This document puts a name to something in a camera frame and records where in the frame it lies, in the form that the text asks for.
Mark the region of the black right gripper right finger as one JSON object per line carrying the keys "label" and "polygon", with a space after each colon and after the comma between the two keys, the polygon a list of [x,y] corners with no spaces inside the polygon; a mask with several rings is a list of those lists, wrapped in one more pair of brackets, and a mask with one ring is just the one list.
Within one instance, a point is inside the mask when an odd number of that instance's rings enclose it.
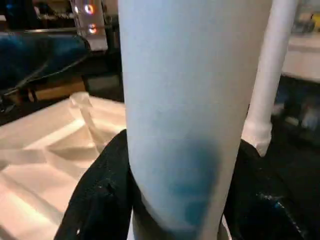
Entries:
{"label": "black right gripper right finger", "polygon": [[234,240],[306,240],[308,226],[283,181],[249,143],[237,153],[224,216]]}

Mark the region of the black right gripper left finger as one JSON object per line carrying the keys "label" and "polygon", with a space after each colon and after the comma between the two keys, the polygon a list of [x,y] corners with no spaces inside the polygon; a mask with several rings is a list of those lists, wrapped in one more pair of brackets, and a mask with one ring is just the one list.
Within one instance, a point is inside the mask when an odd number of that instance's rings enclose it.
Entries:
{"label": "black right gripper left finger", "polygon": [[132,212],[127,132],[119,132],[76,185],[56,240],[125,240]]}

